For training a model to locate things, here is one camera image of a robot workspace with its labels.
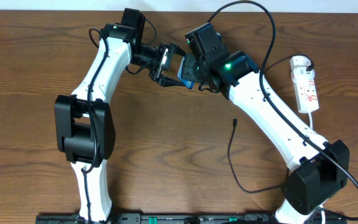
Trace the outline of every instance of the wood grain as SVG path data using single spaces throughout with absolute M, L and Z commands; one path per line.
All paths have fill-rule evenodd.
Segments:
M 184 35 L 210 13 L 145 15 L 155 24 L 158 41 L 189 51 Z M 40 213 L 80 208 L 75 175 L 57 149 L 53 103 L 58 94 L 77 87 L 94 59 L 88 28 L 119 22 L 121 16 L 0 11 L 0 223 L 33 223 Z M 273 16 L 277 40 L 269 63 L 297 52 L 313 58 L 321 107 L 313 114 L 315 130 L 348 145 L 350 170 L 358 180 L 358 14 Z M 214 25 L 231 52 L 244 50 L 261 64 L 271 35 L 264 14 L 222 13 Z M 152 34 L 147 26 L 145 42 Z M 288 74 L 284 62 L 267 78 L 296 110 Z M 160 88 L 147 72 L 125 73 L 111 109 L 117 141 L 108 161 L 108 182 L 116 207 L 145 213 L 244 213 L 280 206 L 279 190 L 247 195 L 236 185 L 226 158 L 234 116 L 239 125 L 232 160 L 248 189 L 279 184 L 285 164 L 256 124 L 222 96 Z M 357 190 L 349 184 L 327 207 L 358 215 Z

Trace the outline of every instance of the power cord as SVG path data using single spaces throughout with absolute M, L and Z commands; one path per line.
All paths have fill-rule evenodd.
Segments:
M 309 60 L 310 60 L 310 65 L 308 66 L 307 71 L 312 71 L 312 69 L 314 68 L 314 62 L 313 62 L 313 60 L 312 60 L 309 56 L 307 56 L 307 55 L 305 55 L 305 54 L 299 53 L 299 54 L 293 54 L 293 55 L 287 56 L 287 57 L 285 57 L 285 58 L 283 58 L 283 59 L 281 59 L 281 60 L 279 60 L 279 61 L 273 63 L 273 65 L 271 65 L 271 66 L 269 66 L 269 67 L 267 67 L 267 68 L 265 69 L 264 74 L 266 74 L 266 72 L 267 72 L 269 69 L 271 69 L 272 67 L 274 67 L 274 66 L 277 65 L 278 63 L 283 62 L 283 61 L 285 61 L 285 60 L 288 60 L 288 59 L 290 59 L 290 58 L 292 58 L 292 57 L 294 57 L 294 56 L 304 56 L 304 57 L 306 57 L 307 59 L 309 59 Z
M 287 125 L 289 125 L 289 127 L 291 127 L 292 130 L 294 130 L 294 132 L 296 132 L 299 135 L 299 137 L 301 137 L 302 140 L 304 140 L 305 143 L 309 144 L 311 147 L 316 149 L 322 156 L 324 156 L 327 160 L 329 160 L 332 164 L 334 164 L 334 166 L 336 166 L 339 170 L 341 170 L 347 176 L 347 178 L 355 185 L 355 187 L 358 189 L 358 181 L 347 170 L 345 170 L 341 165 L 339 165 L 333 158 L 331 158 L 324 150 L 320 149 L 319 146 L 317 146 L 314 142 L 312 142 L 309 137 L 305 136 L 298 128 L 296 128 L 295 125 L 293 125 L 291 123 L 291 121 L 289 121 L 284 116 L 284 114 L 281 113 L 281 111 L 274 105 L 273 101 L 269 97 L 269 94 L 266 92 L 266 89 L 264 88 L 264 83 L 263 83 L 264 71 L 265 71 L 267 60 L 269 59 L 270 52 L 272 51 L 274 41 L 275 41 L 275 36 L 276 36 L 275 23 L 274 23 L 274 19 L 273 19 L 273 16 L 271 15 L 271 13 L 266 8 L 264 8 L 263 5 L 261 5 L 261 4 L 257 3 L 257 2 L 253 2 L 253 1 L 235 1 L 235 2 L 226 4 L 223 7 L 219 8 L 209 18 L 208 22 L 211 22 L 212 19 L 220 11 L 222 11 L 223 9 L 225 9 L 225 8 L 227 8 L 229 6 L 235 5 L 235 4 L 240 4 L 240 3 L 247 3 L 247 4 L 253 4 L 255 6 L 258 6 L 259 8 L 261 8 L 266 13 L 266 15 L 269 17 L 269 19 L 270 19 L 270 21 L 272 23 L 272 31 L 273 31 L 272 41 L 271 41 L 271 43 L 269 45 L 269 48 L 268 48 L 267 53 L 266 53 L 266 56 L 265 56 L 264 61 L 262 63 L 262 69 L 260 70 L 260 73 L 259 73 L 259 85 L 260 85 L 260 89 L 261 89 L 266 101 L 271 105 L 271 107 L 274 109 L 274 111 L 276 111 L 276 113 L 279 115 L 279 117 L 281 117 L 281 119 L 283 119 L 284 122 L 286 122 Z M 323 212 L 325 212 L 327 214 L 330 214 L 330 215 L 334 215 L 335 217 L 338 217 L 338 218 L 341 218 L 341 219 L 344 219 L 344 220 L 358 221 L 358 217 L 348 217 L 346 215 L 341 215 L 341 214 L 338 214 L 336 212 L 330 211 L 330 210 L 328 210 L 326 208 L 318 207 L 317 210 L 320 211 L 320 212 L 323 211 Z
M 232 134 L 231 134 L 229 147 L 227 148 L 227 158 L 229 159 L 229 164 L 230 164 L 231 172 L 233 173 L 233 176 L 234 176 L 234 179 L 235 179 L 236 182 L 237 182 L 237 185 L 240 187 L 240 189 L 241 189 L 243 192 L 245 192 L 245 193 L 247 193 L 247 194 L 256 194 L 256 193 L 264 192 L 264 191 L 267 191 L 267 190 L 273 190 L 273 189 L 280 188 L 280 187 L 282 186 L 281 184 L 280 184 L 280 185 L 276 185 L 276 186 L 272 186 L 272 187 L 267 187 L 267 188 L 260 189 L 260 190 L 246 190 L 245 188 L 242 187 L 242 185 L 240 184 L 239 180 L 237 179 L 236 173 L 234 172 L 234 168 L 233 168 L 233 165 L 232 165 L 231 159 L 230 159 L 230 148 L 231 148 L 231 143 L 233 142 L 234 133 L 236 132 L 236 126 L 237 126 L 237 118 L 234 118 L 234 119 L 233 119 L 233 132 L 232 132 Z M 286 174 L 285 179 L 287 179 L 289 172 L 290 172 L 290 170 L 287 169 L 287 174 Z
M 311 116 L 311 112 L 309 111 L 309 128 L 313 130 L 313 117 Z

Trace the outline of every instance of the white power strip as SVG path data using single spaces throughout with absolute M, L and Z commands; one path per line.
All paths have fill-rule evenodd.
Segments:
M 291 79 L 295 87 L 299 113 L 311 113 L 319 108 L 314 70 L 306 70 L 310 63 L 310 60 L 304 56 L 294 56 L 290 60 Z

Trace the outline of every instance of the black plastic housing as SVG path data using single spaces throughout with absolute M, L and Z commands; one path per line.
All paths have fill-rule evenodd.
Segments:
M 109 159 L 116 142 L 116 131 L 112 121 L 110 106 L 102 100 L 91 102 L 94 109 L 94 124 L 98 136 L 99 153 L 95 167 L 102 159 Z M 75 122 L 87 113 L 86 100 L 74 96 L 59 95 L 55 102 L 55 122 L 59 151 L 66 154 L 70 162 L 91 162 L 94 154 L 93 133 L 89 124 Z
M 124 9 L 120 24 L 106 24 L 101 32 L 105 37 L 114 37 L 131 44 L 132 57 L 142 51 L 142 36 L 145 16 L 136 9 Z
M 194 56 L 186 55 L 181 77 L 208 84 L 226 99 L 229 99 L 230 87 L 239 84 L 238 79 L 259 71 L 256 63 L 244 52 L 237 51 L 230 55 L 221 36 L 210 23 L 190 31 L 185 37 Z
M 350 152 L 341 140 L 328 144 L 325 151 L 348 170 Z M 346 175 L 318 154 L 311 160 L 302 160 L 302 165 L 291 173 L 281 190 L 297 212 L 308 215 L 346 184 Z

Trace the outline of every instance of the black cable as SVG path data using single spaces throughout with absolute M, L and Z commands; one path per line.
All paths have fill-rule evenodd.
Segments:
M 304 57 L 306 57 L 307 59 L 309 59 L 311 65 L 308 66 L 307 71 L 312 71 L 312 69 L 314 68 L 314 63 L 313 63 L 312 59 L 309 58 L 309 56 L 307 56 L 307 55 L 305 55 L 305 54 L 293 54 L 293 55 L 287 56 L 287 57 L 285 57 L 285 58 L 283 58 L 283 59 L 281 59 L 281 60 L 275 62 L 273 65 L 267 67 L 267 68 L 265 69 L 265 71 L 264 71 L 264 74 L 266 74 L 266 72 L 267 72 L 269 69 L 271 69 L 273 66 L 275 66 L 276 64 L 278 64 L 278 63 L 280 63 L 280 62 L 283 62 L 283 61 L 285 61 L 285 60 L 287 60 L 287 59 L 290 59 L 290 58 L 292 58 L 292 57 L 294 57 L 294 56 L 304 56 Z
M 131 72 L 128 68 L 128 66 L 125 67 L 125 70 L 127 70 L 127 72 L 131 75 L 136 75 L 138 74 L 139 72 L 141 72 L 143 69 L 146 68 L 146 66 L 148 66 L 150 63 L 150 61 L 148 61 L 147 63 L 145 63 L 144 65 L 142 65 L 136 72 Z
M 92 223 L 92 218 L 91 218 L 91 202 L 90 202 L 90 196 L 89 196 L 89 192 L 88 192 L 88 181 L 87 181 L 87 176 L 86 175 L 89 174 L 93 170 L 93 168 L 95 167 L 95 165 L 96 165 L 96 163 L 98 161 L 96 159 L 96 157 L 98 155 L 98 147 L 99 147 L 98 136 L 96 134 L 96 127 L 94 125 L 94 119 L 93 119 L 93 110 L 92 110 L 92 104 L 91 104 L 91 94 L 92 94 L 92 91 L 93 91 L 94 81 L 98 77 L 98 74 L 99 74 L 100 70 L 102 69 L 102 66 L 103 66 L 104 62 L 106 61 L 106 59 L 107 59 L 107 57 L 109 55 L 109 45 L 108 45 L 108 42 L 107 42 L 107 38 L 97 28 L 90 28 L 89 29 L 89 37 L 91 38 L 92 43 L 94 43 L 95 46 L 97 46 L 99 48 L 99 46 L 95 43 L 95 41 L 92 38 L 92 31 L 93 30 L 95 30 L 100 35 L 100 37 L 103 39 L 106 51 L 104 52 L 102 61 L 100 62 L 98 68 L 96 69 L 96 71 L 95 71 L 95 73 L 94 73 L 94 75 L 93 75 L 93 77 L 91 79 L 91 82 L 88 85 L 88 94 L 86 96 L 86 104 L 87 104 L 87 107 L 88 107 L 89 121 L 91 123 L 91 133 L 93 134 L 93 147 L 94 147 L 94 153 L 93 153 L 91 166 L 89 167 L 88 170 L 86 170 L 85 167 L 81 169 L 81 172 L 84 175 L 85 197 L 86 197 L 86 206 L 88 207 L 88 222 L 89 223 Z
M 303 224 L 307 224 L 312 221 L 318 213 L 319 211 L 315 210 L 311 215 L 309 215 L 309 217 L 303 222 Z
M 90 194 L 88 192 L 88 179 L 87 179 L 86 174 L 83 174 L 83 175 L 84 175 L 86 207 L 88 208 L 88 223 L 92 223 Z
M 233 119 L 233 132 L 231 133 L 229 147 L 227 148 L 227 158 L 229 159 L 229 165 L 230 165 L 230 168 L 231 168 L 231 172 L 233 173 L 233 176 L 234 176 L 234 179 L 237 182 L 237 185 L 240 187 L 240 189 L 243 192 L 245 192 L 247 194 L 256 194 L 256 193 L 264 192 L 264 191 L 267 191 L 267 190 L 273 190 L 273 189 L 280 188 L 282 186 L 281 184 L 276 185 L 276 186 L 272 186 L 272 187 L 267 187 L 267 188 L 260 189 L 260 190 L 246 190 L 245 188 L 242 187 L 242 185 L 240 184 L 239 180 L 237 179 L 236 173 L 234 172 L 234 168 L 233 168 L 233 165 L 232 165 L 231 159 L 230 159 L 230 148 L 231 148 L 231 143 L 233 142 L 234 133 L 236 132 L 236 126 L 237 126 L 237 118 L 234 118 Z M 290 170 L 287 169 L 287 174 L 286 174 L 285 179 L 287 179 L 289 171 Z
M 284 122 L 287 123 L 287 125 L 289 125 L 289 127 L 292 128 L 292 130 L 294 130 L 294 132 L 296 132 L 299 137 L 302 138 L 302 140 L 304 140 L 305 143 L 308 143 L 311 147 L 313 147 L 314 149 L 316 149 L 322 156 L 324 156 L 327 160 L 329 160 L 331 163 L 333 163 L 339 170 L 341 170 L 346 176 L 347 178 L 349 178 L 349 180 L 355 185 L 355 187 L 358 189 L 358 181 L 356 181 L 356 179 L 347 171 L 345 170 L 341 165 L 339 165 L 333 158 L 331 158 L 326 152 L 324 152 L 324 150 L 320 149 L 319 146 L 317 146 L 314 142 L 310 141 L 309 137 L 305 136 L 298 128 L 295 127 L 295 125 L 293 125 L 291 123 L 291 121 L 289 121 L 283 113 L 281 113 L 281 111 L 274 105 L 273 101 L 270 99 L 269 94 L 266 92 L 265 88 L 264 88 L 264 70 L 266 67 L 266 63 L 267 60 L 269 59 L 269 55 L 270 52 L 272 51 L 273 45 L 274 45 L 274 41 L 275 41 L 275 37 L 276 37 L 276 27 L 275 27 L 275 23 L 274 23 L 274 19 L 273 16 L 271 15 L 271 13 L 263 7 L 263 5 L 257 3 L 257 2 L 253 2 L 253 1 L 235 1 L 232 3 L 229 3 L 223 7 L 221 7 L 220 9 L 218 9 L 208 20 L 208 22 L 211 22 L 211 20 L 223 9 L 235 5 L 235 4 L 240 4 L 240 3 L 248 3 L 248 4 L 253 4 L 255 6 L 260 7 L 265 13 L 266 15 L 269 17 L 271 23 L 272 23 L 272 30 L 273 30 L 273 34 L 272 34 L 272 41 L 268 47 L 265 59 L 262 63 L 262 68 L 260 69 L 260 73 L 259 73 L 259 85 L 260 85 L 260 89 L 266 99 L 266 101 L 271 105 L 271 107 L 273 108 L 274 111 L 276 111 L 276 113 L 279 115 L 279 117 L 281 117 L 281 119 L 284 120 Z M 338 214 L 336 212 L 332 212 L 328 209 L 325 208 L 317 208 L 317 210 L 319 211 L 324 211 L 330 215 L 334 215 L 338 218 L 344 219 L 344 220 L 349 220 L 349 221 L 358 221 L 358 217 L 348 217 L 346 215 L 341 215 Z
M 148 44 L 145 44 L 145 45 L 150 45 L 150 44 L 152 44 L 155 40 L 156 40 L 156 38 L 157 38 L 157 30 L 155 29 L 155 27 L 154 27 L 154 25 L 147 19 L 147 18 L 145 18 L 146 19 L 146 21 L 150 24 L 150 26 L 153 28 L 153 30 L 154 30 L 154 38 L 153 38 L 153 40 L 150 42 L 150 43 L 148 43 Z
M 204 63 L 203 63 L 203 59 L 205 61 L 205 64 L 207 66 L 207 71 L 209 71 L 209 64 L 208 64 L 208 61 L 206 60 L 206 54 L 203 53 L 201 54 L 199 57 L 198 57 L 198 70 L 201 71 L 204 75 L 204 77 L 207 77 L 208 75 L 206 74 L 205 72 L 205 68 L 204 68 Z M 205 82 L 201 82 L 200 85 L 198 86 L 198 90 L 199 91 L 204 91 L 204 90 L 207 90 L 207 91 L 210 91 L 211 93 L 219 93 L 219 90 L 212 90 L 210 88 L 203 88 L 203 86 L 205 85 Z

